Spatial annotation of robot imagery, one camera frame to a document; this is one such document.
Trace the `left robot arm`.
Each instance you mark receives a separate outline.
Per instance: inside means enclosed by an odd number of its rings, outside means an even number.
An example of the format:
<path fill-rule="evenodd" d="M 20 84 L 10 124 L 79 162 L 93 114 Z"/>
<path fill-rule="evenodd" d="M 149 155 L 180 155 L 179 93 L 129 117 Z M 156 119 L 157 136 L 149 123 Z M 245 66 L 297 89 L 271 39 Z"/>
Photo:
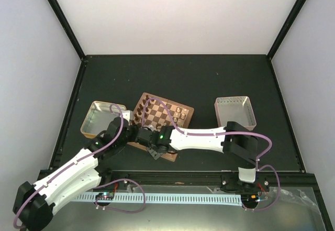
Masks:
<path fill-rule="evenodd" d="M 14 201 L 13 227 L 43 230 L 55 214 L 77 196 L 91 189 L 118 183 L 105 161 L 133 142 L 139 127 L 115 118 L 70 161 L 34 183 L 21 184 Z"/>

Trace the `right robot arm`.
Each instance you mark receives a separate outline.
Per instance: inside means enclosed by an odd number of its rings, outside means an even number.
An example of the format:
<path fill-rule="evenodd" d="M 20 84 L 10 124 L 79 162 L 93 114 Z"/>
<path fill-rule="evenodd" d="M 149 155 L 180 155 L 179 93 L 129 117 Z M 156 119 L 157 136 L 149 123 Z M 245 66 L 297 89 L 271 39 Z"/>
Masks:
<path fill-rule="evenodd" d="M 159 131 L 140 128 L 135 142 L 146 147 L 154 159 L 170 151 L 209 150 L 235 159 L 238 167 L 238 185 L 245 191 L 257 184 L 256 151 L 258 138 L 236 122 L 211 129 L 186 129 L 163 126 Z"/>

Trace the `wooden chess board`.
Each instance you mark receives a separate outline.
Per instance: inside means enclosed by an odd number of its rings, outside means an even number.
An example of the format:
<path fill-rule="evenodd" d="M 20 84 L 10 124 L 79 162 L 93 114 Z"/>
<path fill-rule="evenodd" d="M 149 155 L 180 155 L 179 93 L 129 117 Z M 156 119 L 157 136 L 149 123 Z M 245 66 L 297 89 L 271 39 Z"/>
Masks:
<path fill-rule="evenodd" d="M 141 120 L 144 118 L 144 126 L 153 126 L 155 130 L 159 131 L 163 126 L 172 126 L 176 123 L 180 128 L 187 128 L 191 122 L 194 108 L 180 104 L 178 102 L 159 97 L 159 100 L 169 109 L 172 118 L 168 116 L 162 103 L 152 100 L 149 102 L 147 108 L 144 105 L 147 100 L 155 97 L 150 93 L 144 92 L 140 97 L 137 105 L 133 110 L 134 120 L 132 125 L 141 126 Z M 180 113 L 176 112 L 177 108 L 181 109 Z"/>

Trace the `left metal tray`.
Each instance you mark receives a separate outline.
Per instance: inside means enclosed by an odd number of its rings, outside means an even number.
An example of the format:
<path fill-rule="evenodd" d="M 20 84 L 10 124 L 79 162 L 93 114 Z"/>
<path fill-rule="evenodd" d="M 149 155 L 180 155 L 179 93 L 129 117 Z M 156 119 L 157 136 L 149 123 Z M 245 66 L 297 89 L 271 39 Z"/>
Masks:
<path fill-rule="evenodd" d="M 109 123 L 118 116 L 119 110 L 115 106 L 110 111 L 111 103 L 94 101 L 83 121 L 81 126 L 81 133 L 86 138 L 94 138 L 101 131 L 106 130 Z"/>

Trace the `metal tray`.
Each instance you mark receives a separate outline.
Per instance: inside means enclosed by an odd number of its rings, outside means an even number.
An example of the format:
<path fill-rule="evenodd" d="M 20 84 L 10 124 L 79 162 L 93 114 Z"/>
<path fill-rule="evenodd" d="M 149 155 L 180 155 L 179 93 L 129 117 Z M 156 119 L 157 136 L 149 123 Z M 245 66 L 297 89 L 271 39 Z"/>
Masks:
<path fill-rule="evenodd" d="M 254 130 L 256 119 L 248 96 L 218 97 L 214 103 L 219 127 L 227 122 L 237 122 L 248 130 Z"/>
<path fill-rule="evenodd" d="M 81 133 L 86 138 L 94 138 L 101 131 L 106 130 L 109 123 L 118 116 L 119 110 L 115 106 L 110 111 L 111 103 L 94 101 L 83 121 L 81 126 Z"/>

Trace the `right metal tray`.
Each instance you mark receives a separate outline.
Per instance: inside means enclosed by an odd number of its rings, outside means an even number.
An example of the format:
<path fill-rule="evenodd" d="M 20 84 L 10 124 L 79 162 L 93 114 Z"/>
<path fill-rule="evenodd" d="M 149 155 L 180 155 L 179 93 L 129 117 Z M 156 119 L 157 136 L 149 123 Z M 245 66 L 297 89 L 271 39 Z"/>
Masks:
<path fill-rule="evenodd" d="M 248 130 L 254 130 L 256 119 L 248 96 L 218 97 L 214 103 L 219 127 L 227 122 L 237 122 Z"/>

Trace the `black mounting rail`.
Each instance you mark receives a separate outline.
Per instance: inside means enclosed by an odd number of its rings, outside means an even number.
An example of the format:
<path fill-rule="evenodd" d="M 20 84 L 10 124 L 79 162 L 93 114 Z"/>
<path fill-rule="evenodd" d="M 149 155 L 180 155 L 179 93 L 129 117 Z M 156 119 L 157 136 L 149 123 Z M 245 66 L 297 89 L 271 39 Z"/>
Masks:
<path fill-rule="evenodd" d="M 311 173 L 279 172 L 280 186 L 319 189 L 316 177 Z M 119 189 L 125 189 L 125 179 L 131 179 L 140 185 L 161 186 L 214 186 L 228 193 L 251 193 L 262 189 L 269 191 L 277 187 L 274 172 L 265 171 L 256 174 L 255 182 L 241 182 L 237 172 L 143 172 L 143 171 L 107 171 L 100 184 L 121 179 Z"/>

